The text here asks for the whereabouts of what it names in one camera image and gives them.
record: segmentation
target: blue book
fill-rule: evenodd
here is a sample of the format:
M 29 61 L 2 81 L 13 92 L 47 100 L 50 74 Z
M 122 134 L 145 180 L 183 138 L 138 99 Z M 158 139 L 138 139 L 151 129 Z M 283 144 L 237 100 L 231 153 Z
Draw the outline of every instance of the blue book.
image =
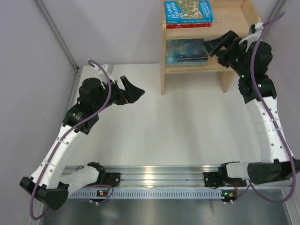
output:
M 165 66 L 205 66 L 208 53 L 203 47 L 203 41 L 203 39 L 167 40 Z
M 165 1 L 167 24 L 212 23 L 210 3 L 203 1 Z

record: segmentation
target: black bracket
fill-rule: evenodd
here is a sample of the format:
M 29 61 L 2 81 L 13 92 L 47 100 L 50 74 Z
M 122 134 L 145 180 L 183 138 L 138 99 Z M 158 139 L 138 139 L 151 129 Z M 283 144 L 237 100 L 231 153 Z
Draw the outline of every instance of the black bracket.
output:
M 106 172 L 105 167 L 101 166 L 99 163 L 88 163 L 88 166 L 94 167 L 97 171 L 99 171 L 98 179 L 95 183 L 90 185 L 110 185 L 113 188 L 117 187 L 121 181 L 121 173 L 119 172 Z
M 245 180 L 240 178 L 227 178 L 224 177 L 219 172 L 204 172 L 204 184 L 208 188 L 217 189 L 219 187 L 234 187 L 235 182 L 238 187 L 246 187 L 247 183 Z
M 35 183 L 32 180 L 33 177 L 23 177 L 20 181 L 20 186 L 30 195 L 35 186 Z M 41 187 L 38 186 L 34 197 L 51 209 L 58 210 L 68 198 L 68 186 L 68 184 L 63 184 L 61 182 L 59 182 L 56 189 L 46 189 L 45 185 L 42 185 Z

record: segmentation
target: white floor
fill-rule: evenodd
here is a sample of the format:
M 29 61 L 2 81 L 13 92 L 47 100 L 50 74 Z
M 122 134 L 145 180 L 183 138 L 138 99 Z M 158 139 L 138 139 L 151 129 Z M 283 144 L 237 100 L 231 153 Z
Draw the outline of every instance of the white floor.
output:
M 260 161 L 255 127 L 237 80 L 224 94 L 215 73 L 167 75 L 161 96 L 158 64 L 115 65 L 112 75 L 125 75 L 146 94 L 134 104 L 112 105 L 101 112 L 69 165 Z M 84 66 L 80 84 L 88 77 L 97 74 Z

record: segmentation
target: red book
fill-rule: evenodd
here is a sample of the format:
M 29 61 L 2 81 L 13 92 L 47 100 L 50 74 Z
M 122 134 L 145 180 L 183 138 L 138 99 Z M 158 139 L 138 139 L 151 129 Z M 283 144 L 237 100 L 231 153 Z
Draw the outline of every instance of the red book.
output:
M 185 23 L 185 24 L 167 24 L 167 29 L 177 29 L 177 28 L 193 28 L 193 27 L 210 27 L 211 23 Z

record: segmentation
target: metal pole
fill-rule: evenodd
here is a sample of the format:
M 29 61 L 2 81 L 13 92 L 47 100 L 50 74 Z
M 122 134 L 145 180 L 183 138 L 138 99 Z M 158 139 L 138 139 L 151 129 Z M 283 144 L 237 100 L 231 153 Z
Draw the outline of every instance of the metal pole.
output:
M 277 13 L 279 13 L 279 11 L 282 9 L 282 7 L 284 6 L 285 3 L 286 3 L 286 0 L 278 0 L 267 21 L 270 21 L 271 19 L 273 19 L 277 15 Z
M 49 25 L 53 35 L 56 37 L 57 41 L 59 42 L 62 50 L 64 51 L 64 53 L 66 54 L 67 58 L 69 59 L 70 63 L 72 64 L 73 68 L 75 71 L 78 70 L 78 66 L 73 58 L 73 56 L 71 55 L 65 41 L 62 39 L 60 32 L 58 31 L 55 23 L 53 22 L 53 19 L 51 18 L 46 6 L 44 5 L 44 3 L 42 2 L 42 0 L 33 0 L 33 2 L 35 3 L 35 5 L 37 6 L 37 8 L 39 9 L 40 13 L 42 14 L 42 16 L 45 18 L 47 24 Z

